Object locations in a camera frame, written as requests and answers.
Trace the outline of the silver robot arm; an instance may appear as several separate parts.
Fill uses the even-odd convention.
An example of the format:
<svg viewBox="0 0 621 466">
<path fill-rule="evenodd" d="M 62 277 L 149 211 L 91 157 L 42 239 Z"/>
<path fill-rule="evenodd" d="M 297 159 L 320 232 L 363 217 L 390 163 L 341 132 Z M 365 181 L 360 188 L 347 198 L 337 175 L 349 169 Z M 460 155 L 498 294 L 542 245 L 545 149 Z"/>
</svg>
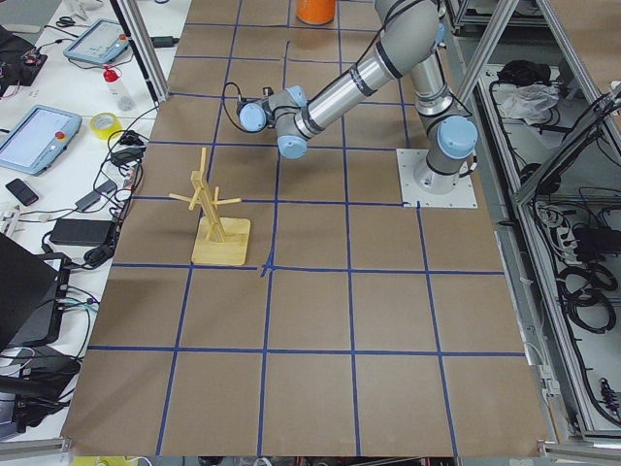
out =
<svg viewBox="0 0 621 466">
<path fill-rule="evenodd" d="M 359 59 L 314 97 L 298 86 L 280 92 L 266 87 L 262 96 L 239 98 L 242 131 L 276 131 L 279 153 L 300 158 L 308 142 L 392 80 L 409 77 L 415 108 L 430 148 L 414 169 L 416 183 L 432 194 L 447 194 L 465 176 L 463 166 L 478 139 L 467 109 L 452 93 L 441 67 L 441 29 L 436 1 L 376 1 L 381 22 L 374 41 Z"/>
</svg>

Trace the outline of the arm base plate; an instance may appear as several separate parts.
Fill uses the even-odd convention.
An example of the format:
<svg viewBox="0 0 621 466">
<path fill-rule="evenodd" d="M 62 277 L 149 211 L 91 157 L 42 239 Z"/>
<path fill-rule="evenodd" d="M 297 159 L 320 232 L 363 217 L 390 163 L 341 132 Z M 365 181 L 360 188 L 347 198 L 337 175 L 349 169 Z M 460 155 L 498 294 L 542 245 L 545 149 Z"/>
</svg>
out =
<svg viewBox="0 0 621 466">
<path fill-rule="evenodd" d="M 402 204 L 410 208 L 476 209 L 470 175 L 440 175 L 427 165 L 427 150 L 396 149 Z"/>
</svg>

